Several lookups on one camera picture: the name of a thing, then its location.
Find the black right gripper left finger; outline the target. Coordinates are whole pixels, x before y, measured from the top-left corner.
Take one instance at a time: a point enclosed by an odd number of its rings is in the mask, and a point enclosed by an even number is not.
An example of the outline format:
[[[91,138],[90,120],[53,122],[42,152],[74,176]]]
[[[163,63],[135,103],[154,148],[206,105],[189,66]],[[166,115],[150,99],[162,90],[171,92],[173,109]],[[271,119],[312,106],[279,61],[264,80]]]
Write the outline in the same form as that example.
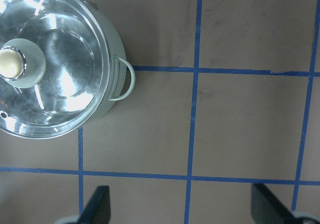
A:
[[[80,215],[78,224],[108,224],[111,220],[109,186],[98,186]]]

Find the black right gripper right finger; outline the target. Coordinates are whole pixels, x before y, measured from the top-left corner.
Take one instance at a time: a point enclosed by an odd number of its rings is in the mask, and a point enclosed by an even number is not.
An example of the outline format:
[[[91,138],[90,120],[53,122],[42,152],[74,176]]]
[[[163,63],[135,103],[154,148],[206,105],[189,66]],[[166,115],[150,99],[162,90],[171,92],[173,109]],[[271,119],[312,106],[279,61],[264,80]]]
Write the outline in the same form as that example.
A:
[[[265,184],[252,184],[250,214],[255,224],[306,224],[297,218]]]

